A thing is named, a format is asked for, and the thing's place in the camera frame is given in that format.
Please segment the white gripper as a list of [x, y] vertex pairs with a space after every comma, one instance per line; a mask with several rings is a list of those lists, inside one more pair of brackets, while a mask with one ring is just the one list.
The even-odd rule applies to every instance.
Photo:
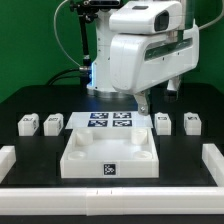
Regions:
[[138, 113], [143, 116], [149, 114], [150, 107], [146, 89], [170, 79], [166, 99], [177, 100], [181, 84], [178, 75], [194, 69], [198, 63], [199, 30], [196, 25], [184, 31], [181, 42], [166, 44], [166, 37], [166, 34], [117, 34], [111, 42], [111, 84], [119, 92], [135, 94]]

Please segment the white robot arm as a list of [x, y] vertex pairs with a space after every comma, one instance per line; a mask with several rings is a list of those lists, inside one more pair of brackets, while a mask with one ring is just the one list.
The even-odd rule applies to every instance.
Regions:
[[149, 113], [150, 89], [166, 83], [165, 98], [178, 97], [181, 75], [199, 58], [194, 0], [90, 0], [97, 11], [97, 57], [88, 92], [105, 98], [132, 95]]

